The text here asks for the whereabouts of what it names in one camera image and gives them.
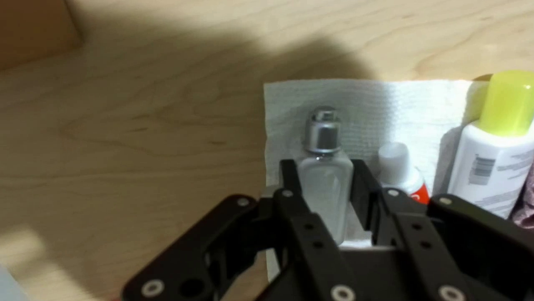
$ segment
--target silver cap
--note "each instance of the silver cap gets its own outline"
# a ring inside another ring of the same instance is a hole
[[[336,154],[340,150],[340,124],[336,108],[315,110],[308,120],[306,149],[321,155]]]

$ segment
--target small glass bottle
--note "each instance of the small glass bottle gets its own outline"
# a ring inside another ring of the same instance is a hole
[[[306,150],[300,160],[303,195],[328,226],[338,244],[345,239],[346,210],[351,197],[353,162],[340,147],[340,113],[320,108],[308,120]]]

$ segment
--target wooden table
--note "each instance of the wooden table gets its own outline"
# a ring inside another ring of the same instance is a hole
[[[264,190],[269,80],[534,68],[530,0],[73,0],[76,52],[0,72],[0,262],[119,299],[224,195]],[[258,264],[228,299],[266,284]]]

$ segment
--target yellow cap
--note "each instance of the yellow cap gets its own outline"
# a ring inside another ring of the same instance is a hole
[[[495,135],[523,135],[534,117],[534,72],[498,72],[490,80],[478,125]]]

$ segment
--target white plastic bottle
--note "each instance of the white plastic bottle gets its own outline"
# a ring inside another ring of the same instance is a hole
[[[306,150],[300,160],[303,195],[328,226],[338,244],[345,239],[346,210],[351,197],[353,162],[340,147],[340,115],[320,108],[308,122]]]
[[[421,204],[430,204],[430,190],[425,177],[415,167],[405,144],[386,144],[380,149],[380,180],[383,187],[396,187]]]
[[[461,135],[450,194],[510,217],[534,162],[534,73],[500,72]]]

